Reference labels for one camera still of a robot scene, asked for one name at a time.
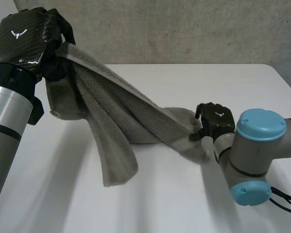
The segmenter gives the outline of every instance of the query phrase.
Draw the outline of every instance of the table surface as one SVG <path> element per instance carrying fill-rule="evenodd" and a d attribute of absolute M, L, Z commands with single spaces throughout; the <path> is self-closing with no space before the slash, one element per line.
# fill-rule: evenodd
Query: table surface
<path fill-rule="evenodd" d="M 0 20 L 16 12 L 0 1 Z M 266 65 L 111 65 L 161 107 L 195 110 L 202 102 L 291 117 L 291 89 Z M 291 214 L 271 203 L 236 205 L 219 166 L 196 165 L 163 144 L 133 146 L 138 173 L 105 188 L 97 146 L 85 120 L 49 113 L 28 125 L 0 196 L 0 233 L 291 233 Z M 211 143 L 204 144 L 211 152 Z M 291 159 L 274 161 L 271 185 L 291 194 Z"/>

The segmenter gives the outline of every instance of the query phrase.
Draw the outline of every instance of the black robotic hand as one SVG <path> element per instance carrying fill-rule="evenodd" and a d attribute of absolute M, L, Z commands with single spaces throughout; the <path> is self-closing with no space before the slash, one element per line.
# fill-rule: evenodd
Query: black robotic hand
<path fill-rule="evenodd" d="M 199 119 L 203 128 L 190 135 L 190 140 L 197 141 L 209 136 L 215 141 L 219 136 L 235 131 L 232 112 L 220 104 L 202 103 L 197 106 L 195 118 Z"/>
<path fill-rule="evenodd" d="M 0 63 L 30 71 L 39 82 L 42 77 L 54 82 L 66 75 L 64 59 L 56 57 L 62 36 L 75 44 L 71 25 L 56 9 L 42 7 L 9 15 L 0 23 Z"/>

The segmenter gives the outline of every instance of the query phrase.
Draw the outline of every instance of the blue end cap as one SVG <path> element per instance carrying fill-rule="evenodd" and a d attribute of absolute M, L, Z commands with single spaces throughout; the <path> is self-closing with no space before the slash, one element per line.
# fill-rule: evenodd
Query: blue end cap
<path fill-rule="evenodd" d="M 265 181 L 246 181 L 230 189 L 235 202 L 239 205 L 260 205 L 272 195 L 270 185 Z"/>
<path fill-rule="evenodd" d="M 258 142 L 276 140 L 286 130 L 286 121 L 281 115 L 258 108 L 243 112 L 237 123 L 237 132 L 241 136 Z"/>

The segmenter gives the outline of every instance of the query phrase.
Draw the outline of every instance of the gray wall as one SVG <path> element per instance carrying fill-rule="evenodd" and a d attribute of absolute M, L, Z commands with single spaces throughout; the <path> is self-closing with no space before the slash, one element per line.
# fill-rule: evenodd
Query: gray wall
<path fill-rule="evenodd" d="M 262 63 L 291 86 L 291 0 L 15 3 L 19 10 L 57 8 L 77 45 L 104 63 Z"/>

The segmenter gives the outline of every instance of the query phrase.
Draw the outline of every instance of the towel fold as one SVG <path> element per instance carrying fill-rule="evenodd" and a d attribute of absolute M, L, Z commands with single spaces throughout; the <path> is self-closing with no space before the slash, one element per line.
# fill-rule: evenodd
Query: towel fold
<path fill-rule="evenodd" d="M 194 113 L 160 108 L 136 88 L 76 46 L 63 43 L 57 55 L 71 61 L 69 77 L 47 82 L 51 113 L 64 120 L 86 119 L 100 155 L 104 186 L 124 184 L 138 170 L 132 143 L 164 142 L 195 163 L 206 161 Z"/>

